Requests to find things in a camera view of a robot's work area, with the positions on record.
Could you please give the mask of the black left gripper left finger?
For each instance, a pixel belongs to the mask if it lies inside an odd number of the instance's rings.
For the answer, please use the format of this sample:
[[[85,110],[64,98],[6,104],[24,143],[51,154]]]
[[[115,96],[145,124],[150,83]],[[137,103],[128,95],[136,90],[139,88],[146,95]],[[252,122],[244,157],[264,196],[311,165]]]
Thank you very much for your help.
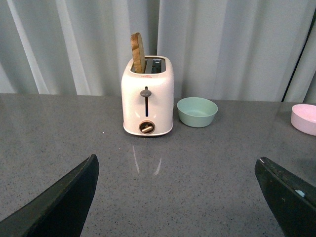
[[[79,237],[99,176],[95,154],[0,223],[2,237]]]

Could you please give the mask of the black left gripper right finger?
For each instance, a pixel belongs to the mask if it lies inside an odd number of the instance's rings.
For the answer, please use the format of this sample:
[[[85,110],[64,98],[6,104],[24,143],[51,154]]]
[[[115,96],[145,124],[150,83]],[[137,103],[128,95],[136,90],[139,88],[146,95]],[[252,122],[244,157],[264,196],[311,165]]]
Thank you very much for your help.
[[[286,237],[316,235],[316,188],[269,158],[255,164],[263,196]]]

